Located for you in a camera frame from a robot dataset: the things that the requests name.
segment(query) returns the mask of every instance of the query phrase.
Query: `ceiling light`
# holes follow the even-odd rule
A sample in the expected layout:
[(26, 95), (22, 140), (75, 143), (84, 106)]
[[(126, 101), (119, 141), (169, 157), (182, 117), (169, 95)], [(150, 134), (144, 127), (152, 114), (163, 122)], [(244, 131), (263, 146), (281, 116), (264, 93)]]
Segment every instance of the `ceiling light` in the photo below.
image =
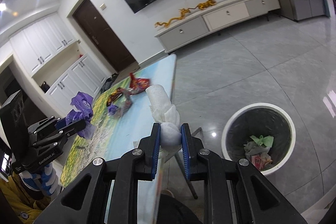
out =
[(3, 2), (3, 3), (0, 3), (0, 11), (4, 11), (6, 10), (6, 4)]

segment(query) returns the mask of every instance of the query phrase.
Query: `silver screw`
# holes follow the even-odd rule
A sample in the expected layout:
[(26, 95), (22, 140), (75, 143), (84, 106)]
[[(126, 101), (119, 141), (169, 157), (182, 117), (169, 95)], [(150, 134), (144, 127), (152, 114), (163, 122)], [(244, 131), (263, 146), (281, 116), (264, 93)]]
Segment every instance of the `silver screw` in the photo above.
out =
[(92, 163), (93, 163), (93, 165), (101, 165), (103, 163), (103, 159), (102, 158), (95, 158)]
[(239, 164), (242, 165), (242, 166), (248, 166), (249, 161), (247, 159), (240, 159)]
[(202, 149), (199, 151), (199, 153), (200, 153), (201, 155), (206, 156), (206, 155), (209, 155), (209, 154), (210, 154), (210, 150), (209, 150), (209, 149), (206, 149), (206, 148), (202, 148)]
[(134, 156), (139, 156), (142, 154), (142, 150), (140, 148), (135, 148), (133, 151), (132, 151), (132, 154)]

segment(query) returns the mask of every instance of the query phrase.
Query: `table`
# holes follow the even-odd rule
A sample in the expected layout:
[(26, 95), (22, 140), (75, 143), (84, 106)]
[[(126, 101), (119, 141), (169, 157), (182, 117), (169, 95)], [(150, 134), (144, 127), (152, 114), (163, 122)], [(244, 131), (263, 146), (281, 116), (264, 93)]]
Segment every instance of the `table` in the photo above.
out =
[[(169, 98), (172, 97), (175, 77), (176, 55), (167, 56), (156, 63), (136, 72), (138, 78), (150, 78), (151, 85), (162, 85)], [(154, 119), (149, 109), (149, 99), (146, 92), (132, 95), (133, 105), (121, 117), (115, 118), (107, 113), (106, 101), (109, 95), (118, 87), (129, 87), (130, 77), (122, 80), (108, 91), (101, 94), (93, 105), (94, 116), (91, 123), (96, 131), (92, 140), (76, 137), (69, 152), (61, 175), (61, 182), (66, 187), (95, 158), (108, 160), (118, 159), (124, 153), (132, 150), (133, 142), (151, 134)], [(159, 206), (161, 182), (163, 175), (163, 160), (159, 160), (157, 174), (153, 181), (139, 181), (138, 184), (138, 223), (155, 223)]]

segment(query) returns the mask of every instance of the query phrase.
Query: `tv stand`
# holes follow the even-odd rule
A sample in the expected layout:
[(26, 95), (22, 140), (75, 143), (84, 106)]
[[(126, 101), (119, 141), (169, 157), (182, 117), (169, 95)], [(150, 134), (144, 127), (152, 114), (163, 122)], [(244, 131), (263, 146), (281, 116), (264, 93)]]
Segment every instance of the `tv stand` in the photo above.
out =
[(278, 0), (225, 0), (174, 22), (168, 28), (161, 28), (155, 37), (165, 52), (172, 52), (201, 37), (276, 9), (280, 9)]

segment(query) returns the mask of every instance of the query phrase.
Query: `white trash can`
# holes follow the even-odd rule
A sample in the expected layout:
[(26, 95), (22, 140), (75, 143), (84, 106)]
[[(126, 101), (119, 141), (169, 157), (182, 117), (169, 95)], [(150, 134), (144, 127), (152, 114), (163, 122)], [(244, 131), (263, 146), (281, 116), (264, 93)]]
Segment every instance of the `white trash can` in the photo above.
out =
[(276, 105), (251, 104), (232, 115), (225, 125), (221, 140), (224, 158), (233, 161), (245, 158), (244, 144), (252, 140), (251, 135), (257, 138), (260, 135), (274, 137), (268, 153), (274, 166), (261, 171), (265, 176), (283, 166), (294, 150), (296, 134), (293, 121)]

